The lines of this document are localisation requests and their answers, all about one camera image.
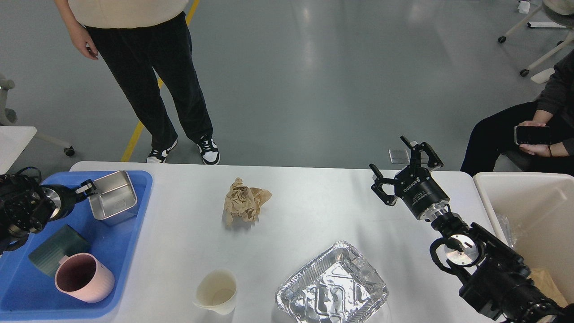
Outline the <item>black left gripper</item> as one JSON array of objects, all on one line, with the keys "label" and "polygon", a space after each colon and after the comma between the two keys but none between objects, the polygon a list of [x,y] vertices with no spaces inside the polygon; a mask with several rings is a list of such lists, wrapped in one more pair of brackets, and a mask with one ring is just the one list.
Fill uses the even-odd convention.
[{"label": "black left gripper", "polygon": [[40,187],[54,208],[48,221],[67,217],[74,210],[76,204],[98,192],[98,188],[90,179],[82,182],[80,187],[74,188],[68,188],[64,185],[41,185]]}]

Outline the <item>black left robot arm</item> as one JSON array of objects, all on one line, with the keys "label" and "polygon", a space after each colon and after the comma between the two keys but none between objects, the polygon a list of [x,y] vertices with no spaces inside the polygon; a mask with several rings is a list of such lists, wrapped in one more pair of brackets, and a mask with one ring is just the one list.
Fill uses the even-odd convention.
[{"label": "black left robot arm", "polygon": [[39,233],[48,222],[67,217],[74,206],[98,193],[88,179],[75,188],[41,184],[36,167],[0,176],[0,252],[22,247],[30,233]]}]

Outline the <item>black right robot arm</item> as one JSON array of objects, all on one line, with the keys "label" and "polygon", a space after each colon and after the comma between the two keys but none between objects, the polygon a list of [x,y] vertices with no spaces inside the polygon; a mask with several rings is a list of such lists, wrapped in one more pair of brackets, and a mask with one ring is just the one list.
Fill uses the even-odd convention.
[{"label": "black right robot arm", "polygon": [[409,163],[392,178],[375,164],[371,190],[386,205],[402,200],[418,220],[441,235],[429,247],[436,266],[461,281],[459,296],[479,314],[507,323],[571,323],[573,305],[562,307],[541,292],[530,278],[524,258],[477,223],[466,224],[451,211],[450,198],[432,178],[443,167],[434,149],[405,136]]}]

